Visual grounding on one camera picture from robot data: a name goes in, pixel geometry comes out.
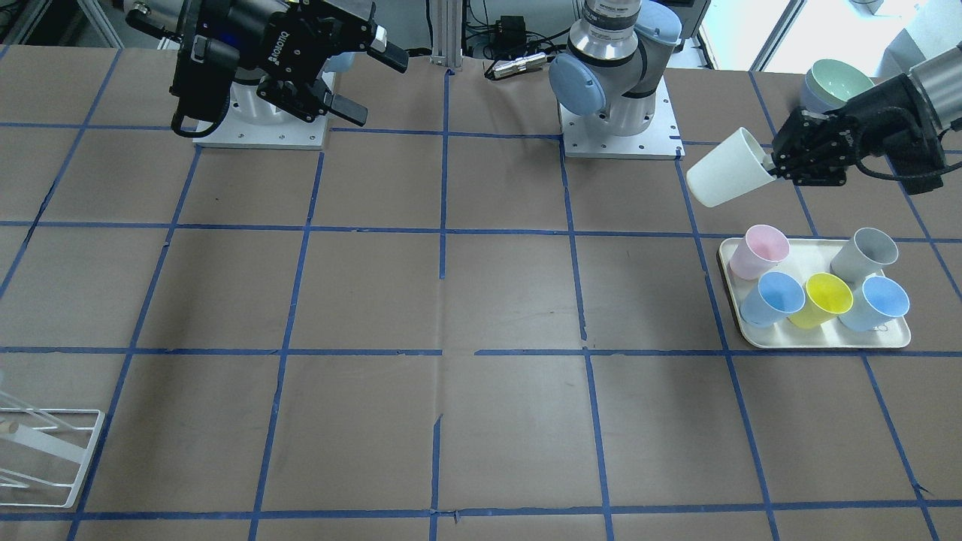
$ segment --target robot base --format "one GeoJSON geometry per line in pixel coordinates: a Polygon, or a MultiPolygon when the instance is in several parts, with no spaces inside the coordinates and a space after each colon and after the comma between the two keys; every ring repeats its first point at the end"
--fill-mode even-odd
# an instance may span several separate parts
{"type": "Polygon", "coordinates": [[[658,84],[655,114],[644,132],[628,137],[600,131],[596,124],[586,122],[559,105],[565,156],[571,158],[616,158],[625,160],[674,160],[685,155],[678,133],[678,122],[668,97],[665,80],[658,84]]]}
{"type": "MultiPolygon", "coordinates": [[[[334,87],[334,73],[324,73],[323,79],[330,88],[334,87]]],[[[264,101],[257,108],[268,107],[264,101]]],[[[227,117],[209,136],[193,141],[200,146],[212,148],[273,148],[284,150],[321,150],[327,135],[328,116],[318,116],[314,122],[304,122],[283,111],[271,115],[269,123],[254,123],[250,116],[244,117],[234,107],[227,117]]],[[[197,130],[204,130],[211,124],[198,122],[197,130]]]]}

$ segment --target yellow cup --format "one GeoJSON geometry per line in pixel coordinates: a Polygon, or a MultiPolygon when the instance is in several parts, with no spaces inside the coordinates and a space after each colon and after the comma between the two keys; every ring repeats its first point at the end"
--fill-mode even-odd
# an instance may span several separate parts
{"type": "Polygon", "coordinates": [[[853,302],[845,281],[834,274],[819,272],[805,282],[805,306],[788,319],[801,328],[815,328],[845,314],[853,302]]]}

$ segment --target tray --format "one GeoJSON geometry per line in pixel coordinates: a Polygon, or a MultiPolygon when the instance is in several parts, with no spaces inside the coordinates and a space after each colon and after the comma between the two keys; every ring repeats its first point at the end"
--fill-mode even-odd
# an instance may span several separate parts
{"type": "MultiPolygon", "coordinates": [[[[719,246],[719,264],[724,277],[725,289],[735,310],[734,318],[742,336],[753,346],[762,349],[896,349],[908,346],[912,332],[905,318],[892,320],[873,330],[856,332],[844,326],[838,318],[814,329],[794,326],[782,320],[767,328],[758,328],[742,320],[742,300],[755,286],[757,280],[743,280],[728,269],[728,261],[741,239],[725,239],[719,246]]],[[[828,265],[846,241],[820,239],[789,239],[792,251],[785,261],[774,267],[804,284],[816,272],[829,272],[828,265]]]]}

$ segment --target pink cup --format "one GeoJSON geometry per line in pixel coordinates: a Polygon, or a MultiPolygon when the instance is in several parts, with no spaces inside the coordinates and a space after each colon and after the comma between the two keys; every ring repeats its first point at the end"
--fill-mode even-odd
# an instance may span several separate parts
{"type": "Polygon", "coordinates": [[[770,225],[752,225],[735,248],[728,266],[736,276],[754,280],[788,257],[788,239],[770,225]]]}

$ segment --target gray cup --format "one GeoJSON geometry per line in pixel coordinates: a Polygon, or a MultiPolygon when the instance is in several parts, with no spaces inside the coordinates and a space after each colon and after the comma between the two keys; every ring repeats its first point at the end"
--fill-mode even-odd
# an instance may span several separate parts
{"type": "Polygon", "coordinates": [[[891,237],[874,227],[863,227],[855,231],[832,259],[831,270],[832,274],[855,284],[892,265],[898,258],[899,247],[891,237]]]}

